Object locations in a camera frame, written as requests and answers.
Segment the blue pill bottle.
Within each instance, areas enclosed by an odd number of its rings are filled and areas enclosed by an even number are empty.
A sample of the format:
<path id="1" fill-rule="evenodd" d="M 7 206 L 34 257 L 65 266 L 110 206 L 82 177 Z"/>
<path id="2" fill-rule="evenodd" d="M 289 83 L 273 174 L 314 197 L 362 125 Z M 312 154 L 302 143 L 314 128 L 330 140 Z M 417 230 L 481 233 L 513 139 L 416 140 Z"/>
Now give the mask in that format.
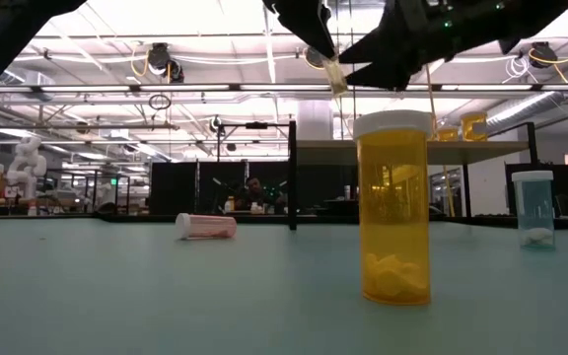
<path id="1" fill-rule="evenodd" d="M 515 189 L 519 241 L 523 249 L 555 250 L 553 172 L 517 172 Z"/>

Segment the black overhead bar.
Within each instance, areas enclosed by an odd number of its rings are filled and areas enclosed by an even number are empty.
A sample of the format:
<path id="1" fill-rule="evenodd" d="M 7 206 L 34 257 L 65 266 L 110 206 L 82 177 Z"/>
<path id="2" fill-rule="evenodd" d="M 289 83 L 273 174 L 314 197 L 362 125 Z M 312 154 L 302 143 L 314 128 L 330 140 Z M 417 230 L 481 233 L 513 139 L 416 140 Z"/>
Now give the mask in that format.
<path id="1" fill-rule="evenodd" d="M 221 160 L 221 149 L 223 144 L 232 144 L 231 136 L 239 129 L 245 130 L 267 130 L 274 128 L 280 134 L 286 136 L 286 143 L 288 153 L 287 156 L 292 158 L 294 162 L 297 161 L 297 123 L 290 120 L 288 123 L 272 123 L 251 121 L 246 123 L 220 123 L 216 127 L 216 159 Z"/>

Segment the person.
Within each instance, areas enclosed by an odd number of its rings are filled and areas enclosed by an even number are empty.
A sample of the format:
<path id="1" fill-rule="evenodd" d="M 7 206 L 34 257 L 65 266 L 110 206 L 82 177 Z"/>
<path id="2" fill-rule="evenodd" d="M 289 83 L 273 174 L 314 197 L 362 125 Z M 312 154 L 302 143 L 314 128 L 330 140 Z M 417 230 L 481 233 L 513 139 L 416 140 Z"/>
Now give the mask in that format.
<path id="1" fill-rule="evenodd" d="M 266 194 L 257 177 L 248 177 L 246 180 L 246 188 L 235 197 L 236 210 L 250 210 L 253 204 L 263 207 L 265 204 L 273 206 L 280 210 L 287 203 L 287 197 L 280 195 L 279 197 L 271 197 Z"/>

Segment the wooden shelf black frame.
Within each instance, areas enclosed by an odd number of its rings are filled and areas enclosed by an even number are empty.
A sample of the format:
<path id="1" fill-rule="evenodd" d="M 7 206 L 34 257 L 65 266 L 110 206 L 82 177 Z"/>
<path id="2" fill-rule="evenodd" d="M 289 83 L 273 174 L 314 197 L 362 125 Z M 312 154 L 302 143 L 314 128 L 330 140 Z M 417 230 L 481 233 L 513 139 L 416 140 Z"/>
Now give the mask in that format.
<path id="1" fill-rule="evenodd" d="M 429 141 L 427 143 L 428 163 L 432 166 L 460 166 L 462 167 L 462 182 L 464 190 L 465 215 L 463 217 L 433 218 L 436 222 L 450 222 L 466 225 L 480 225 L 490 227 L 510 227 L 513 219 L 508 217 L 474 217 L 471 212 L 470 184 L 468 166 L 483 161 L 500 158 L 509 154 L 522 151 L 530 152 L 530 162 L 533 167 L 539 164 L 535 141 L 535 125 L 532 122 L 525 123 L 527 130 L 526 141 L 478 141 L 463 142 Z M 332 216 L 307 218 L 301 217 L 297 209 L 301 207 L 299 197 L 299 167 L 303 165 L 336 165 L 354 166 L 357 164 L 356 144 L 352 141 L 305 141 L 298 140 L 295 134 L 289 137 L 289 168 L 288 168 L 288 208 L 289 228 L 295 230 L 300 224 L 355 224 L 358 217 L 353 215 L 338 219 Z"/>

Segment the white robot figure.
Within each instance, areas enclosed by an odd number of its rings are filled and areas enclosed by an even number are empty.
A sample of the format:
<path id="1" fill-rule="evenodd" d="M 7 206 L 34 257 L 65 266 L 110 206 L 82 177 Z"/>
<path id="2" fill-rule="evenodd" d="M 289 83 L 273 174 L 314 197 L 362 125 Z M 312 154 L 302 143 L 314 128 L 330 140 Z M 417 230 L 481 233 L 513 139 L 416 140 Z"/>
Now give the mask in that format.
<path id="1" fill-rule="evenodd" d="M 38 152 L 40 146 L 40 138 L 23 138 L 15 147 L 15 157 L 6 174 L 8 183 L 25 187 L 24 197 L 30 200 L 36 198 L 37 178 L 43 177 L 47 169 L 46 158 Z"/>

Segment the amber bottle with yellow tablets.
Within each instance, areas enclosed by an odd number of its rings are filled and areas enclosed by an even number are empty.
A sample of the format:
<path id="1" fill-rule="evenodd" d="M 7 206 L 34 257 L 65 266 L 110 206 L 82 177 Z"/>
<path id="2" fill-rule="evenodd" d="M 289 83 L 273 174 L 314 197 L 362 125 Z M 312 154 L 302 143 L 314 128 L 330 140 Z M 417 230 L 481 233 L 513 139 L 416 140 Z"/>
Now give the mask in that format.
<path id="1" fill-rule="evenodd" d="M 431 302 L 427 141 L 431 114 L 369 113 L 354 121 L 362 292 L 392 305 Z"/>

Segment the silver ventilation duct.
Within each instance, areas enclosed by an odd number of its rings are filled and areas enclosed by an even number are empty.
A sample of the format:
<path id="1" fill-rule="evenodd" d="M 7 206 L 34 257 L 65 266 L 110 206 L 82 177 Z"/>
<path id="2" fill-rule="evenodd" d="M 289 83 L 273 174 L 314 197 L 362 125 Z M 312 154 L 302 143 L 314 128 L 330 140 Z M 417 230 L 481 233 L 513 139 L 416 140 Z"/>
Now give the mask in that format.
<path id="1" fill-rule="evenodd" d="M 506 125 L 515 124 L 536 114 L 560 106 L 568 95 L 567 91 L 540 91 L 519 100 L 510 100 L 487 112 L 487 129 L 494 131 Z"/>
<path id="2" fill-rule="evenodd" d="M 34 87 L 51 86 L 55 81 L 46 76 L 45 74 L 27 69 L 6 69 L 0 75 L 0 85 L 2 86 L 30 86 L 28 92 L 21 92 L 21 95 L 36 99 L 41 102 L 49 102 L 53 99 L 54 94 L 41 92 L 39 89 L 34 90 Z"/>

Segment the long ceiling light bar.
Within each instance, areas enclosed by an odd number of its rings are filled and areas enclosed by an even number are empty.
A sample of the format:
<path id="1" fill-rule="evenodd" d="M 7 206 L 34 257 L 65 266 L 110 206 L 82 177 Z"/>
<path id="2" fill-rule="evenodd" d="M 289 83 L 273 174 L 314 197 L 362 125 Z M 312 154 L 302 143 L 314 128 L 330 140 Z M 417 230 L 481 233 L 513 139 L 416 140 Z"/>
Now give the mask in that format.
<path id="1" fill-rule="evenodd" d="M 410 84 L 403 93 L 520 93 L 568 92 L 568 84 Z M 0 86 L 0 94 L 44 93 L 144 93 L 144 92 L 265 92 L 330 93 L 326 84 L 180 84 L 180 85 L 101 85 L 101 86 Z"/>

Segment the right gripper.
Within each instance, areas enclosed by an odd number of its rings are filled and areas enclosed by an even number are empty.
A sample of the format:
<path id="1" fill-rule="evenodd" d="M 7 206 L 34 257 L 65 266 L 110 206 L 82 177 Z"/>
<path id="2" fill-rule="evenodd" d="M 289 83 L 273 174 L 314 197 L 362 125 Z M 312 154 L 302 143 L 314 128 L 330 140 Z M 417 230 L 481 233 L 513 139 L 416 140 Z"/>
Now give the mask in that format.
<path id="1" fill-rule="evenodd" d="M 501 14 L 501 0 L 437 0 L 434 5 L 428 0 L 387 0 L 384 26 L 339 55 L 341 63 L 371 63 L 349 74 L 346 81 L 404 91 L 413 68 L 494 40 Z"/>

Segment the black partition panel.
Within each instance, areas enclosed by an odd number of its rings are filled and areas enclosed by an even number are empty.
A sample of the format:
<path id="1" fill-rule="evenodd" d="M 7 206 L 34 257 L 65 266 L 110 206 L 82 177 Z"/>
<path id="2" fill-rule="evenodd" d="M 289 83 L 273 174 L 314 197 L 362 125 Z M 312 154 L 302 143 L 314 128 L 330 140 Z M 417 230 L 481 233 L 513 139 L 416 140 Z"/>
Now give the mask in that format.
<path id="1" fill-rule="evenodd" d="M 288 168 L 286 162 L 155 163 L 151 168 L 150 213 L 225 214 L 227 198 L 239 195 L 247 178 L 254 177 L 267 195 L 285 195 L 286 205 L 280 210 L 254 203 L 250 210 L 232 213 L 283 215 L 288 212 Z"/>

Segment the pink pill bottle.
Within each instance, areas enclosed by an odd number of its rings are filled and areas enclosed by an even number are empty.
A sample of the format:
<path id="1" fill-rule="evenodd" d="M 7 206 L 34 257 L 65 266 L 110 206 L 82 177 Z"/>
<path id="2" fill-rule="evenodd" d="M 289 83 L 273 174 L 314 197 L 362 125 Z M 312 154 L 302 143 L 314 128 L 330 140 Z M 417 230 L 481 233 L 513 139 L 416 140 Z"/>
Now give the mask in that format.
<path id="1" fill-rule="evenodd" d="M 179 213 L 175 225 L 180 240 L 230 239 L 237 231 L 233 217 Z"/>

